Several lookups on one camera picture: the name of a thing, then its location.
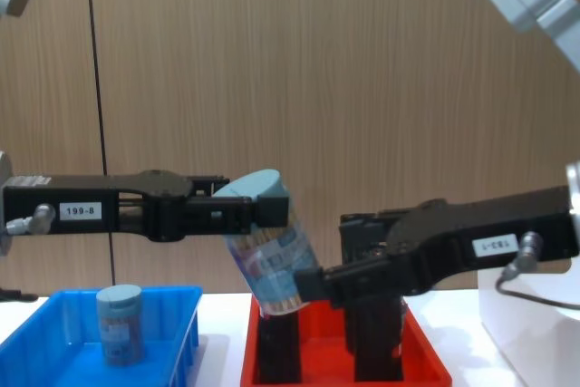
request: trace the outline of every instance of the wood panel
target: wood panel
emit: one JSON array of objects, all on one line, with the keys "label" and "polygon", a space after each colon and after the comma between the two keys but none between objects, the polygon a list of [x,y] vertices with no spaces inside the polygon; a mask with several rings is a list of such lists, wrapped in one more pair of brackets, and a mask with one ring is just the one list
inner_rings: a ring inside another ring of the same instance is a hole
[{"label": "wood panel", "polygon": [[[278,168],[322,263],[339,216],[566,183],[580,80],[488,0],[94,0],[107,161]],[[121,281],[244,289],[219,238],[114,238]],[[473,276],[446,285],[473,285]]]},{"label": "wood panel", "polygon": [[[102,174],[88,0],[30,0],[0,20],[0,149],[14,172]],[[19,237],[0,286],[50,293],[111,283],[107,236]]]}]

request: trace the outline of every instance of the white table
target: white table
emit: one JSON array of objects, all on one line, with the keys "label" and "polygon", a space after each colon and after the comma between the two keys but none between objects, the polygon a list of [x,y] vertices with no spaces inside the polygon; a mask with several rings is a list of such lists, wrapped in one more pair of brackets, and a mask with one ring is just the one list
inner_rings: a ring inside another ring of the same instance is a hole
[{"label": "white table", "polygon": [[[0,342],[45,300],[0,304]],[[524,387],[481,325],[476,290],[433,291],[407,301],[454,387]],[[249,306],[250,294],[203,295],[199,348],[190,375],[196,385],[239,386]]]}]

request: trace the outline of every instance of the light blue lid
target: light blue lid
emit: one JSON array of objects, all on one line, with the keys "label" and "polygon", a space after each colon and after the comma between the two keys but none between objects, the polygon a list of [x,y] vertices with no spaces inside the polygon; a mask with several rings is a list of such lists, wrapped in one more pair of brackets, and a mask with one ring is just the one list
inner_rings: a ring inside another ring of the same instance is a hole
[{"label": "light blue lid", "polygon": [[253,172],[232,181],[214,193],[214,197],[250,197],[253,200],[256,200],[258,195],[262,197],[286,197],[288,195],[288,191],[282,184],[279,171],[262,169]]},{"label": "light blue lid", "polygon": [[141,288],[138,285],[112,285],[97,293],[99,317],[131,317],[141,309]]}]

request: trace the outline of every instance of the transparent plastic jar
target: transparent plastic jar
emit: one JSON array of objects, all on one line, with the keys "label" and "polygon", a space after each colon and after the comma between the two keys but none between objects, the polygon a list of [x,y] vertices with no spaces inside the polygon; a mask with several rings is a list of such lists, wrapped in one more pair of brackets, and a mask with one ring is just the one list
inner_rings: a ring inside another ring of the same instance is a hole
[{"label": "transparent plastic jar", "polygon": [[113,285],[97,294],[102,354],[111,366],[137,363],[143,355],[140,329],[141,289]]},{"label": "transparent plastic jar", "polygon": [[[258,196],[287,197],[289,194],[278,171],[263,169],[231,182],[214,196],[256,200]],[[237,267],[260,304],[262,314],[288,314],[305,305],[298,294],[294,272],[318,267],[318,263],[292,201],[287,227],[253,226],[250,235],[228,236],[226,241]]]}]

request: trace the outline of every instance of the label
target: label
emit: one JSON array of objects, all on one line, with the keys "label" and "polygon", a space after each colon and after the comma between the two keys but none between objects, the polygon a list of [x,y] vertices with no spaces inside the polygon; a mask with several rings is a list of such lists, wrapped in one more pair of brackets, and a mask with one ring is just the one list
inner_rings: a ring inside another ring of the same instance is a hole
[{"label": "label", "polygon": [[516,235],[503,235],[475,239],[473,249],[477,257],[499,256],[516,253],[519,250]]},{"label": "label", "polygon": [[102,219],[102,205],[94,203],[61,203],[61,221],[83,221]]},{"label": "label", "polygon": [[298,223],[257,247],[240,249],[235,238],[228,239],[228,247],[260,303],[279,303],[296,296],[294,271],[318,266],[308,237]]},{"label": "label", "polygon": [[45,176],[15,176],[11,177],[6,186],[19,186],[23,188],[31,188],[34,186],[48,185],[51,182],[50,177]]},{"label": "label", "polygon": [[104,342],[128,342],[130,337],[128,324],[101,325],[101,339]]}]

